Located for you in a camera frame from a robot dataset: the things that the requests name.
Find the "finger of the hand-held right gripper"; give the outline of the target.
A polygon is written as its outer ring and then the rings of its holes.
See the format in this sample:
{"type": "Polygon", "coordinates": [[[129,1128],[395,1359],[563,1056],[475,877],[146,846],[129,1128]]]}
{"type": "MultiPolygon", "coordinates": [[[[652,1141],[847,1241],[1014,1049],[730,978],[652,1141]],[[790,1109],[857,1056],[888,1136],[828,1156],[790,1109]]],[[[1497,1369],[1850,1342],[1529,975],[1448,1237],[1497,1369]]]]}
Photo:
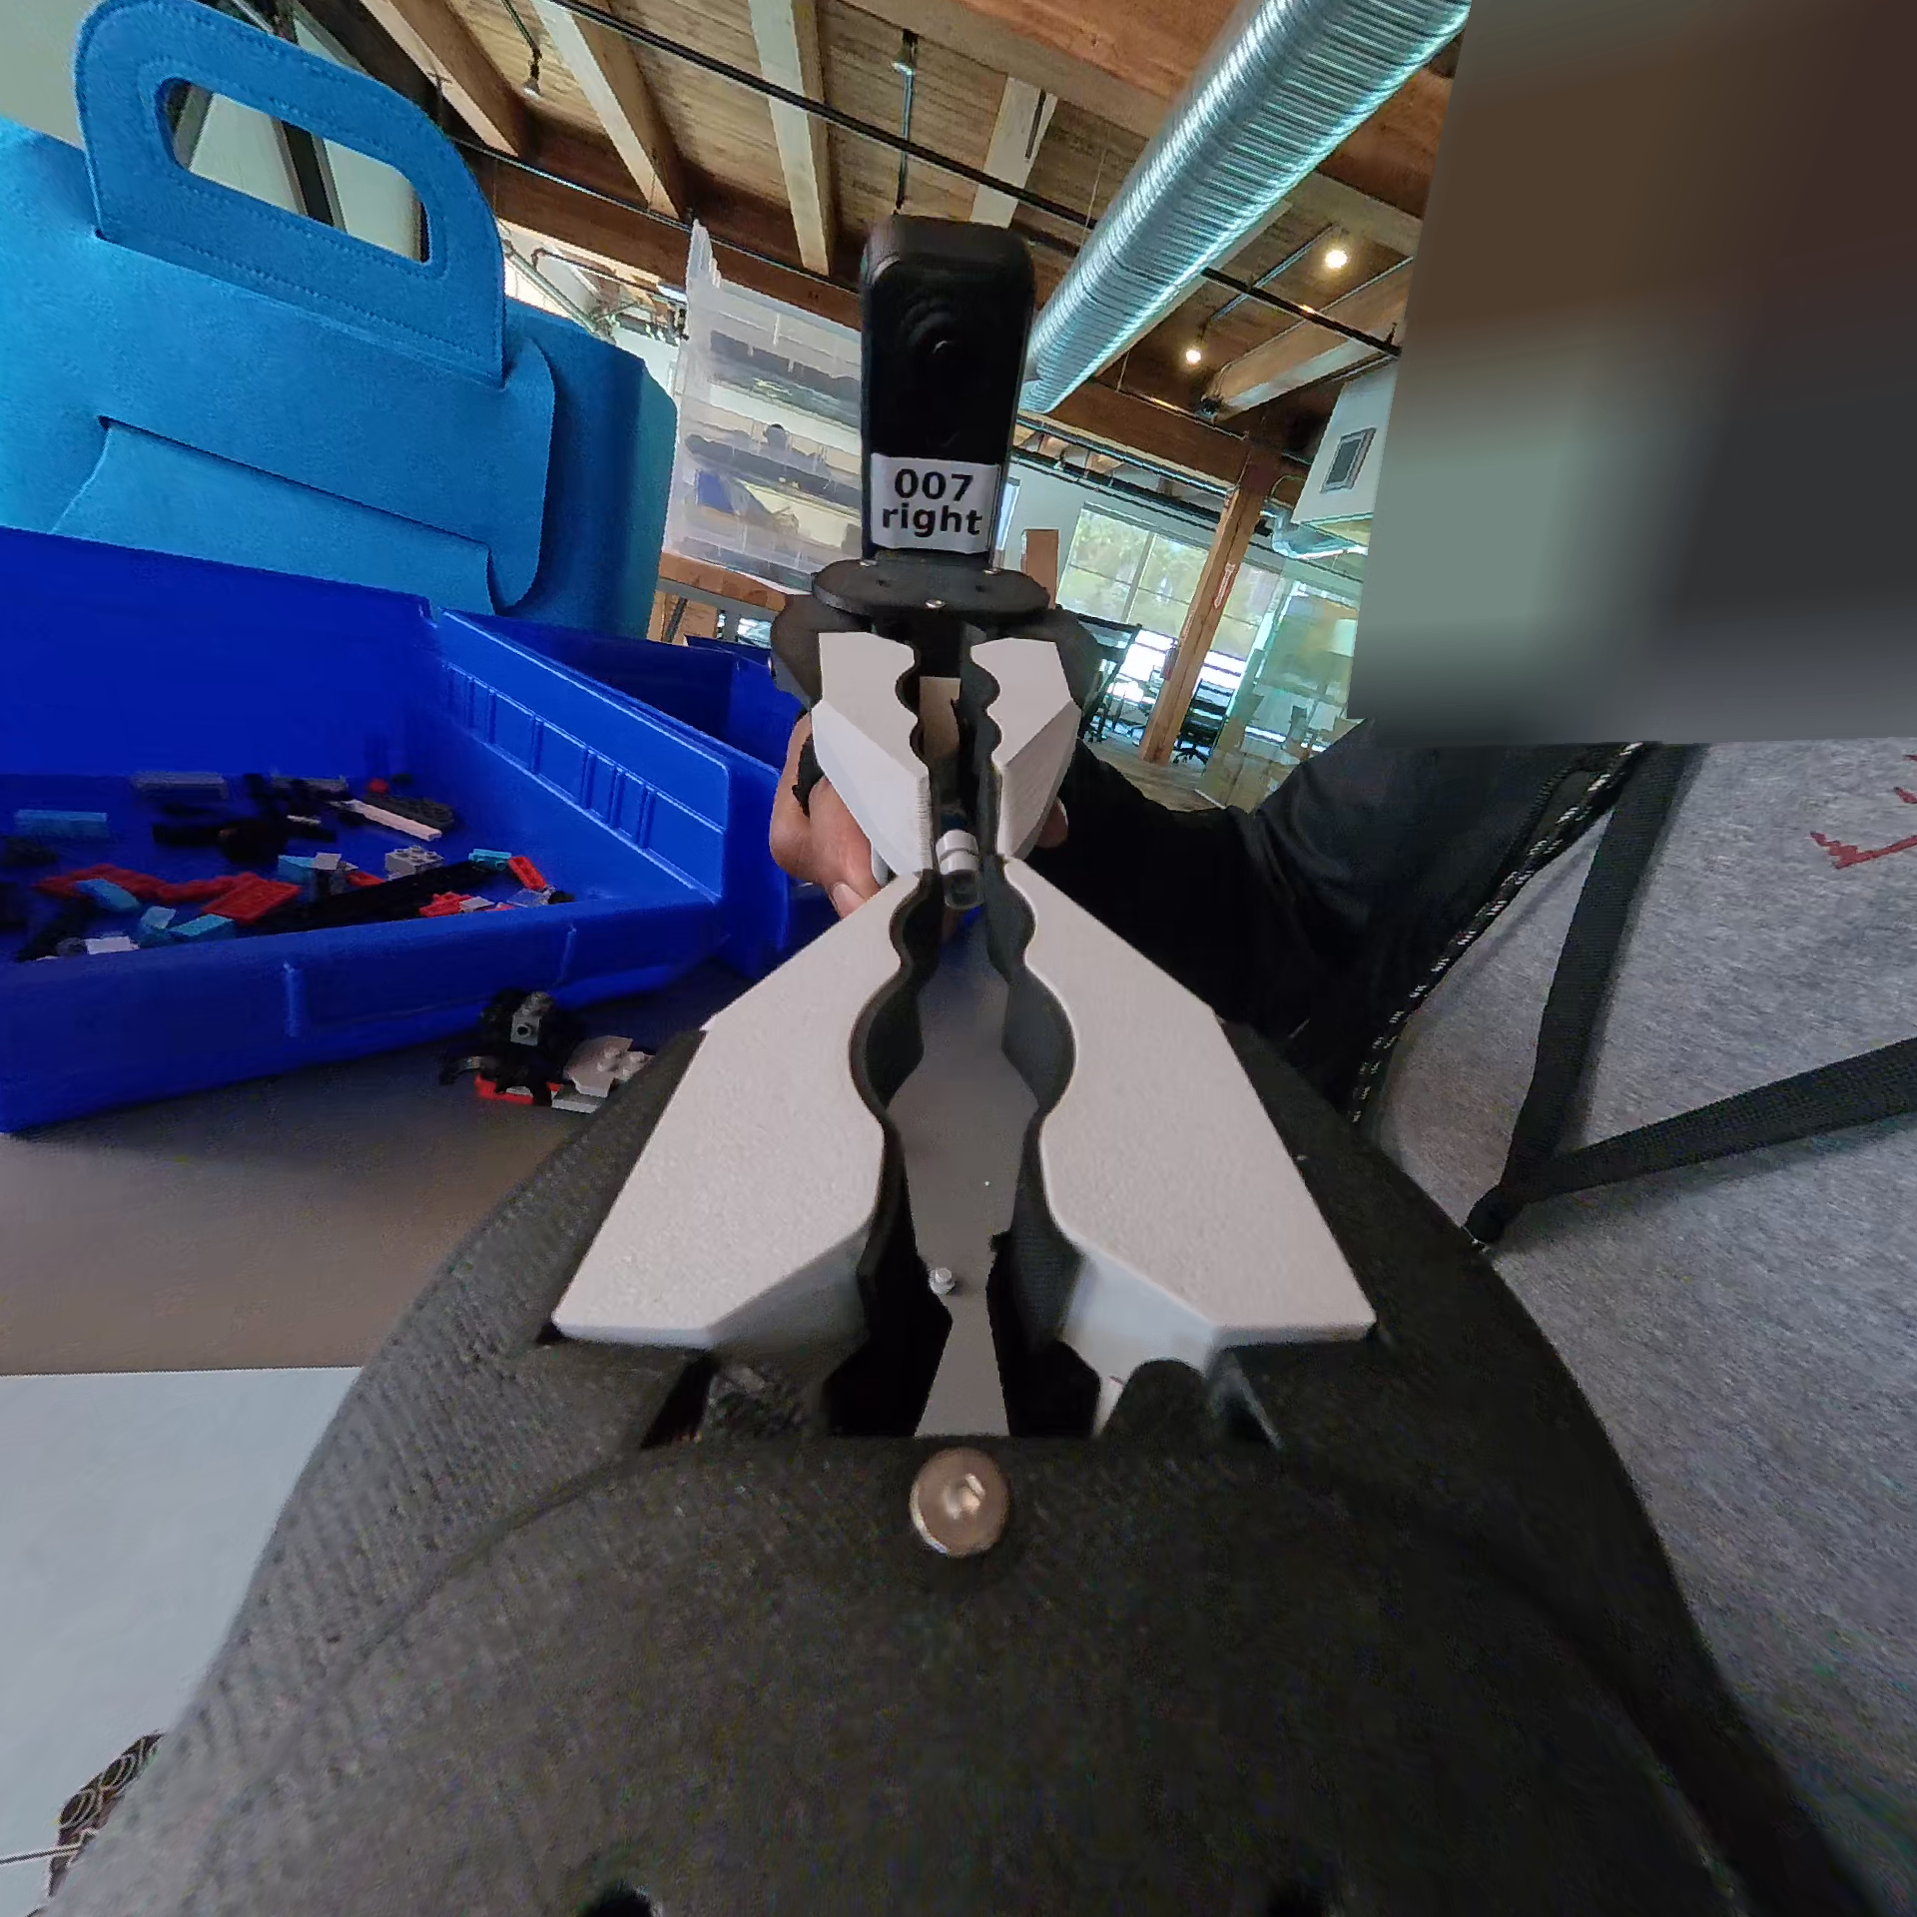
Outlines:
{"type": "Polygon", "coordinates": [[[1028,855],[1056,806],[1081,726],[1065,657],[1051,639],[981,639],[963,675],[973,729],[978,843],[1028,855]]]}
{"type": "Polygon", "coordinates": [[[916,744],[913,649],[872,632],[825,632],[819,663],[809,734],[824,777],[890,878],[935,872],[935,806],[916,744]]]}

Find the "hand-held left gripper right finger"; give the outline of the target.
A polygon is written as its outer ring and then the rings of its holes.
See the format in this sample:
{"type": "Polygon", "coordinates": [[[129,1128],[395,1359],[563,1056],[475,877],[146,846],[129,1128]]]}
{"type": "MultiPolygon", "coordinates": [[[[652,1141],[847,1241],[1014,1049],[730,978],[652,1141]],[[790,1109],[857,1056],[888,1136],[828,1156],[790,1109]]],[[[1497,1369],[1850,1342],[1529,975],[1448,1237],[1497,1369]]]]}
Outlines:
{"type": "Polygon", "coordinates": [[[1092,1383],[1357,1339],[1374,1307],[1226,1025],[1032,866],[987,883],[1003,1049],[1036,1100],[1006,1276],[1028,1355],[1092,1383]]]}

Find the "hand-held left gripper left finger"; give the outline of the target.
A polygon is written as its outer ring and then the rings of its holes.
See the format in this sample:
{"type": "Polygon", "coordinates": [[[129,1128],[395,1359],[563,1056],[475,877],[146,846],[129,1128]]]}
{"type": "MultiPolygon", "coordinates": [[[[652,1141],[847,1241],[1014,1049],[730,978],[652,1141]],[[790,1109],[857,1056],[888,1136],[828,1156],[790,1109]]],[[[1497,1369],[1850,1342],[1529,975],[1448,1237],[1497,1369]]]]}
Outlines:
{"type": "Polygon", "coordinates": [[[662,1351],[848,1351],[879,1214],[883,1128],[852,1069],[860,1017],[904,975],[891,883],[706,1020],[552,1326],[662,1351]]]}

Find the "blue plastic bin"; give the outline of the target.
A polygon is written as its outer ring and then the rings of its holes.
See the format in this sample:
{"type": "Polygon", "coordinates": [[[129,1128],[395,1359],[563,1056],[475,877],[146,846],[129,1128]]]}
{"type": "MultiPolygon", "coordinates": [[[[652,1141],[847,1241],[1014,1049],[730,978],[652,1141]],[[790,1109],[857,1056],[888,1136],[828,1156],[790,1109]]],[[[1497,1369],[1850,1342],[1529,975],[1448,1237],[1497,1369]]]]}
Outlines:
{"type": "Polygon", "coordinates": [[[5,532],[5,781],[410,774],[573,904],[19,966],[5,1131],[452,1037],[722,963],[728,764],[657,711],[415,598],[5,532]]]}
{"type": "Polygon", "coordinates": [[[825,929],[825,897],[790,878],[770,855],[770,819],[801,704],[777,686],[766,653],[719,639],[678,645],[500,615],[480,615],[476,628],[657,711],[726,761],[735,801],[721,959],[733,970],[761,977],[825,929]]]}

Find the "person's right forearm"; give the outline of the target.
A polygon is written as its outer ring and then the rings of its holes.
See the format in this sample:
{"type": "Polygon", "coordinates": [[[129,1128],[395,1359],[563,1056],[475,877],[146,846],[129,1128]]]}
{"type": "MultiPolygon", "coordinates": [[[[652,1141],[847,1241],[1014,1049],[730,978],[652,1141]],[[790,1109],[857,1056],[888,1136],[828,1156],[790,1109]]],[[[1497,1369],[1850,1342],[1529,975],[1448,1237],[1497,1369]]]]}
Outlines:
{"type": "Polygon", "coordinates": [[[1472,785],[1464,753],[1356,729],[1253,810],[1178,810],[1077,749],[1036,866],[1342,1107],[1374,1033],[1376,971],[1423,927],[1409,897],[1469,819],[1472,785]]]}

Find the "person's right hand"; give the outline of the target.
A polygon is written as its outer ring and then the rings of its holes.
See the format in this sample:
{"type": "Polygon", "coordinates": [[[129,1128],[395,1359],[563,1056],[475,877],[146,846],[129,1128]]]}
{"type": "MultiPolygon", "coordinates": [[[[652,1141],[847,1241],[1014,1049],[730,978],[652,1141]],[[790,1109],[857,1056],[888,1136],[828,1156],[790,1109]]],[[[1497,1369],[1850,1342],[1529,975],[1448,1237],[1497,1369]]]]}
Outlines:
{"type": "Polygon", "coordinates": [[[803,711],[790,734],[774,793],[769,850],[785,877],[817,887],[833,914],[847,920],[879,897],[888,878],[873,877],[872,841],[831,781],[819,774],[809,734],[809,714],[803,711]]]}

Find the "clear plastic drawer stack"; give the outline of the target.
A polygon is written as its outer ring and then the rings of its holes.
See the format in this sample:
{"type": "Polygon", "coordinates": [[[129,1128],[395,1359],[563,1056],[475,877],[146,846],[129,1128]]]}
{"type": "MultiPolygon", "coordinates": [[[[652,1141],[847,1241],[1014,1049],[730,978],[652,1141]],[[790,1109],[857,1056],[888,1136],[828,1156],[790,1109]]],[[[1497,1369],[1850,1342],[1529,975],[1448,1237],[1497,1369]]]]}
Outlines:
{"type": "Polygon", "coordinates": [[[664,548],[781,590],[860,555],[860,339],[686,246],[664,548]]]}

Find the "grey toy brick model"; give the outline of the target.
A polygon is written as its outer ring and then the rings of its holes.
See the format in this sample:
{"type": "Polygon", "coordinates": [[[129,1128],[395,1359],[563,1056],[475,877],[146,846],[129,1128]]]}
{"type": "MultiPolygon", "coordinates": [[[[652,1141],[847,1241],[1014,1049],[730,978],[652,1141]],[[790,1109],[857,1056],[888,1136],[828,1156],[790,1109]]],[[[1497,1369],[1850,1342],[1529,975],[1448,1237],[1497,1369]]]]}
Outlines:
{"type": "Polygon", "coordinates": [[[502,991],[443,1056],[438,1084],[470,1077],[480,1100],[588,1116],[649,1060],[630,1037],[588,1036],[583,1017],[549,992],[502,991]]]}

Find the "pile of red black toy bricks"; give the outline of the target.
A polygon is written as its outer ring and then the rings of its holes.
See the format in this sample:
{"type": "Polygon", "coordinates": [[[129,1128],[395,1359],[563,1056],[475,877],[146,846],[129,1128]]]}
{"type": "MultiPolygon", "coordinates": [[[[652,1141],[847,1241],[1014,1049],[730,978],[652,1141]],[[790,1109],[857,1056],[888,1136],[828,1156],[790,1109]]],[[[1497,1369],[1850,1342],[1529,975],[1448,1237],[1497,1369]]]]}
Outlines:
{"type": "Polygon", "coordinates": [[[5,781],[2,880],[19,966],[580,898],[405,772],[5,781]]]}

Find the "blue felt bag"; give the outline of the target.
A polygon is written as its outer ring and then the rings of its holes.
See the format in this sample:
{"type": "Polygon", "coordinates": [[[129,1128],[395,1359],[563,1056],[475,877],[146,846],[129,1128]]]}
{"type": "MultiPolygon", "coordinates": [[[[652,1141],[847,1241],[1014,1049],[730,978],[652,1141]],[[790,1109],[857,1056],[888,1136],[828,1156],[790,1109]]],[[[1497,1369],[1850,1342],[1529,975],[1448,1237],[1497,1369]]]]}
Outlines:
{"type": "Polygon", "coordinates": [[[678,412],[506,298],[478,182],[397,90],[205,5],[98,5],[83,145],[5,123],[5,525],[646,632],[678,412]],[[391,169],[423,258],[191,174],[195,87],[391,169]]]}

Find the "white flat sheet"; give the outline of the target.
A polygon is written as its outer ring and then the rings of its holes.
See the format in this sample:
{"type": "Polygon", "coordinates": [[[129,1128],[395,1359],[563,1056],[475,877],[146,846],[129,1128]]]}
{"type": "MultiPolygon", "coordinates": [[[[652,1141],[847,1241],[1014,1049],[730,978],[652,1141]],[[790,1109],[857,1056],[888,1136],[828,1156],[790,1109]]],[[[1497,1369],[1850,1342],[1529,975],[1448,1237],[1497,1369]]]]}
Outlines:
{"type": "Polygon", "coordinates": [[[342,1369],[2,1380],[5,1913],[63,1801],[169,1729],[355,1379],[342,1369]]]}

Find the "wooden support post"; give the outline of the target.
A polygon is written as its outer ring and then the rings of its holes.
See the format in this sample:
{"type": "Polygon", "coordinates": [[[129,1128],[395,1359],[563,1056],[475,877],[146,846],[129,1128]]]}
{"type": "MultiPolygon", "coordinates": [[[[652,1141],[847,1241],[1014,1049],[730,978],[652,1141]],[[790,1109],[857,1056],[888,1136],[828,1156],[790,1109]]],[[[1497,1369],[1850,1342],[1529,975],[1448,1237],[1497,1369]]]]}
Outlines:
{"type": "Polygon", "coordinates": [[[1281,477],[1281,450],[1253,441],[1245,450],[1235,487],[1221,509],[1213,536],[1162,678],[1159,696],[1138,742],[1142,764],[1167,764],[1191,699],[1212,649],[1212,639],[1255,536],[1264,506],[1281,477]]]}

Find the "silver ventilation duct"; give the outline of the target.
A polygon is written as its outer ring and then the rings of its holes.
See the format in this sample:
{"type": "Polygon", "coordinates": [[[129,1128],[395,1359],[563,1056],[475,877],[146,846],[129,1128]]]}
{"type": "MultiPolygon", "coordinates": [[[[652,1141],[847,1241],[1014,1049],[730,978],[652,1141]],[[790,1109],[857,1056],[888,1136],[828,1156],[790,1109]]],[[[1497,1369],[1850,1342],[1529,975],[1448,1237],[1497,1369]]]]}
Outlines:
{"type": "Polygon", "coordinates": [[[1138,341],[1450,37],[1466,1],[1243,5],[1037,311],[1022,409],[1138,341]]]}

